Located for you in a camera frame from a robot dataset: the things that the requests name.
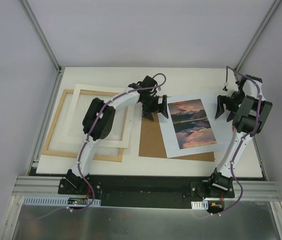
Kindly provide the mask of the sunset photo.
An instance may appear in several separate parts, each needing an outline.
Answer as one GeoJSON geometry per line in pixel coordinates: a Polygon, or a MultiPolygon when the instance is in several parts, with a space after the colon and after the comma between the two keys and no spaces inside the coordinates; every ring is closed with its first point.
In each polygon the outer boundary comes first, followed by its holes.
{"type": "Polygon", "coordinates": [[[217,140],[200,99],[168,104],[180,149],[215,145],[217,140]]]}

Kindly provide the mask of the brown backing board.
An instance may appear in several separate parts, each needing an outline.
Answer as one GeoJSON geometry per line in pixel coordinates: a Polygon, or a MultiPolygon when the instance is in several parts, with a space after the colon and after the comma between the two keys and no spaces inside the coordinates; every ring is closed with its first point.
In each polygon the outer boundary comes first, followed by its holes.
{"type": "Polygon", "coordinates": [[[160,159],[178,159],[189,161],[213,162],[215,160],[214,153],[198,152],[200,147],[208,147],[212,149],[216,146],[206,145],[194,148],[180,149],[171,116],[166,119],[162,114],[153,115],[154,120],[142,119],[139,156],[160,159]]]}

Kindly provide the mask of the white mat board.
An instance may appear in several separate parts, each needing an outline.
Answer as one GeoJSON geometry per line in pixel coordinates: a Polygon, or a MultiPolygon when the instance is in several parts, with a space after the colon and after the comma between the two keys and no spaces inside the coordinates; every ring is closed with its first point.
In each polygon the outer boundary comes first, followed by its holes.
{"type": "MultiPolygon", "coordinates": [[[[65,144],[81,144],[86,137],[83,133],[82,121],[90,103],[95,97],[104,101],[125,91],[123,88],[76,84],[74,93],[65,114],[59,142],[65,144]]],[[[101,147],[128,148],[135,104],[122,105],[116,110],[112,130],[107,138],[101,141],[101,147]]]]}

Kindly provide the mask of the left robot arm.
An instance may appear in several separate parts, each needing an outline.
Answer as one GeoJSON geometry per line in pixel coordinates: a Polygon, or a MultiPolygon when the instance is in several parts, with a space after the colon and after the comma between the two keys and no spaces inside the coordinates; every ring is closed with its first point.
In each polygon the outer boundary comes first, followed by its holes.
{"type": "Polygon", "coordinates": [[[157,73],[153,77],[147,75],[142,81],[129,84],[126,89],[109,100],[99,98],[92,100],[82,121],[85,140],[76,162],[65,177],[71,191],[80,195],[85,192],[86,185],[91,186],[86,179],[91,161],[101,141],[110,134],[116,113],[141,103],[143,118],[153,121],[153,114],[157,113],[169,118],[167,96],[157,95],[166,80],[162,73],[157,73]]]}

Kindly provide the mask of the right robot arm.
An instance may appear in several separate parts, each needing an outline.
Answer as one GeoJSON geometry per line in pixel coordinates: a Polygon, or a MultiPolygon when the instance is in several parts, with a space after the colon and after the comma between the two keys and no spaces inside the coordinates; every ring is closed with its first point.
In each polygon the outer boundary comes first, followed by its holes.
{"type": "Polygon", "coordinates": [[[233,137],[219,165],[214,169],[206,183],[209,197],[218,198],[230,193],[235,177],[235,168],[246,145],[259,134],[270,114],[273,104],[265,99],[261,78],[244,75],[236,82],[238,90],[231,96],[217,97],[215,118],[226,110],[230,113],[227,122],[232,123],[233,137]]]}

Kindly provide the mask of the wooden picture frame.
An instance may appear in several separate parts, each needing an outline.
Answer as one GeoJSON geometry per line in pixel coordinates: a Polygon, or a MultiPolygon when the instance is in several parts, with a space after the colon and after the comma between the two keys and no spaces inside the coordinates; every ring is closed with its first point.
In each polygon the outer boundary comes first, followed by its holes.
{"type": "MultiPolygon", "coordinates": [[[[73,89],[65,89],[61,95],[53,120],[48,131],[42,155],[75,159],[81,149],[81,144],[59,142],[59,136],[65,120],[65,114],[73,96],[73,89]]],[[[93,159],[98,161],[122,162],[125,148],[99,146],[93,159]]]]}

